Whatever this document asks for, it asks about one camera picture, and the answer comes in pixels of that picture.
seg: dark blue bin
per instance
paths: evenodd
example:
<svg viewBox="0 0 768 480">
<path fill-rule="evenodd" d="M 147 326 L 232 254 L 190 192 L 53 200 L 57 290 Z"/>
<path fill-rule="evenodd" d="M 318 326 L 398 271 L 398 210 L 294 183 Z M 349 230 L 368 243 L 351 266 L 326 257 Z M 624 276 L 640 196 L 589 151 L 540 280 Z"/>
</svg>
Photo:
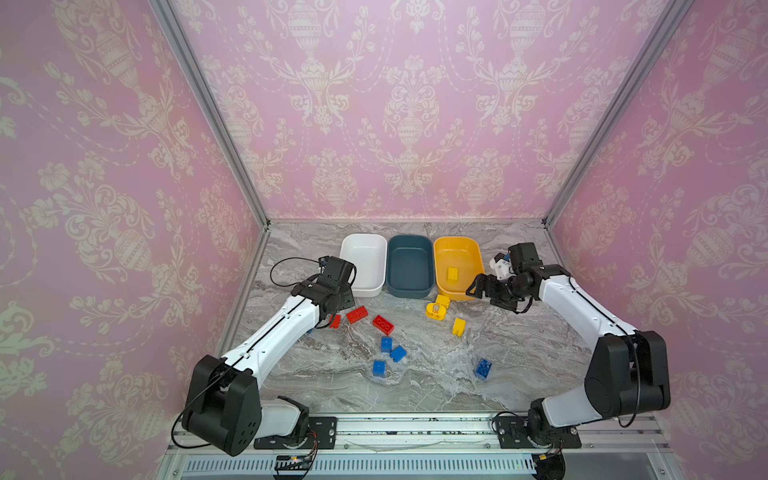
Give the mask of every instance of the dark blue bin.
<svg viewBox="0 0 768 480">
<path fill-rule="evenodd" d="M 395 235 L 389 239 L 386 284 L 401 298 L 424 298 L 435 285 L 432 241 L 421 235 Z"/>
</svg>

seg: damask wallpaper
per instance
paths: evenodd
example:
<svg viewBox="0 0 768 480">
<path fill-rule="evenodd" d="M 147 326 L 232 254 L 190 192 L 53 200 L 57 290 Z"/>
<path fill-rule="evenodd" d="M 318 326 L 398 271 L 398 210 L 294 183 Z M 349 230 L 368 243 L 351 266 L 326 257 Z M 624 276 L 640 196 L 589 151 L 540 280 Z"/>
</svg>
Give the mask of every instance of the damask wallpaper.
<svg viewBox="0 0 768 480">
<path fill-rule="evenodd" d="M 0 478 L 153 478 L 260 228 L 146 2 L 0 15 Z"/>
<path fill-rule="evenodd" d="M 270 218 L 540 218 L 666 0 L 172 3 Z"/>
<path fill-rule="evenodd" d="M 580 283 L 668 345 L 689 480 L 765 478 L 768 3 L 694 2 L 555 235 Z"/>
</svg>

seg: robotic arm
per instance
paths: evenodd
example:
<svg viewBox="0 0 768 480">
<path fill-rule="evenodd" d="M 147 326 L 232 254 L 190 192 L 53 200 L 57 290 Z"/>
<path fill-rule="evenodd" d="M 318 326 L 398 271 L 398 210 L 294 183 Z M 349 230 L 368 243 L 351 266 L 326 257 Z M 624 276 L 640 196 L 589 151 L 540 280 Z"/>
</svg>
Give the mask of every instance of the robotic arm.
<svg viewBox="0 0 768 480">
<path fill-rule="evenodd" d="M 355 304 L 349 283 L 355 266 L 337 257 L 323 257 L 319 264 L 320 273 L 296 285 L 248 340 L 221 359 L 206 355 L 196 364 L 181 419 L 184 429 L 232 456 L 254 438 L 278 435 L 295 445 L 306 438 L 309 409 L 285 397 L 261 400 L 259 388 L 304 333 Z"/>
<path fill-rule="evenodd" d="M 496 275 L 479 274 L 467 295 L 515 313 L 518 302 L 541 300 L 554 308 L 592 350 L 584 385 L 537 399 L 528 411 L 528 436 L 549 445 L 572 426 L 619 415 L 663 410 L 670 404 L 667 347 L 655 332 L 641 332 L 609 312 L 560 265 L 544 265 L 533 243 L 518 243 L 491 262 Z"/>
</svg>

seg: plastic container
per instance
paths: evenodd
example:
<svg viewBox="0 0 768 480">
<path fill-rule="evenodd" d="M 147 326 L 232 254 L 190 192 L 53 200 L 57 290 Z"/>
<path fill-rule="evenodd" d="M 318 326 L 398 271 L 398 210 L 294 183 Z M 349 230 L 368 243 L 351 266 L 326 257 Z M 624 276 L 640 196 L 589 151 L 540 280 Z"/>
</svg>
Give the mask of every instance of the plastic container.
<svg viewBox="0 0 768 480">
<path fill-rule="evenodd" d="M 363 297 L 381 293 L 386 279 L 386 238 L 375 233 L 348 235 L 341 243 L 339 258 L 357 267 L 352 295 Z"/>
<path fill-rule="evenodd" d="M 458 278 L 449 279 L 448 268 L 458 269 Z M 441 295 L 451 300 L 475 300 L 466 294 L 478 273 L 485 273 L 480 246 L 469 237 L 440 237 L 435 240 L 435 276 Z"/>
<path fill-rule="evenodd" d="M 387 289 L 401 298 L 424 298 L 435 285 L 432 241 L 421 235 L 395 235 L 389 239 Z"/>
</svg>

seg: marble surface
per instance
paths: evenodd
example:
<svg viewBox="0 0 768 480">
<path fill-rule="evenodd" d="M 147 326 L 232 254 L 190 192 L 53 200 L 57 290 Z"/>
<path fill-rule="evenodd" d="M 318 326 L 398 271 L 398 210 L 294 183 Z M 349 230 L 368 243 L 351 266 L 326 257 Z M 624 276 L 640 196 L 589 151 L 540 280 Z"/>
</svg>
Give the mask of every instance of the marble surface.
<svg viewBox="0 0 768 480">
<path fill-rule="evenodd" d="M 338 255 L 351 233 L 471 237 L 488 261 L 518 242 L 536 243 L 545 263 L 554 254 L 538 221 L 514 223 L 274 223 L 234 345 L 252 335 L 283 305 L 288 288 L 274 286 L 269 273 L 285 257 Z M 316 273 L 302 260 L 281 263 L 278 283 Z M 272 370 L 261 389 L 265 399 L 289 396 L 314 412 L 525 411 L 531 400 L 569 390 L 583 382 L 591 357 L 584 340 L 550 307 L 534 302 L 521 315 L 490 306 L 488 300 L 452 302 L 444 321 L 427 318 L 423 300 L 401 299 L 385 290 L 356 299 L 370 316 L 354 325 L 343 317 L 338 329 L 314 330 L 299 340 Z M 408 355 L 399 363 L 380 352 L 382 334 L 372 324 L 381 315 L 395 325 L 394 345 Z M 463 337 L 452 335 L 453 320 L 467 321 Z M 475 374 L 481 358 L 493 363 L 488 380 Z M 372 375 L 373 360 L 385 359 L 385 378 Z"/>
</svg>

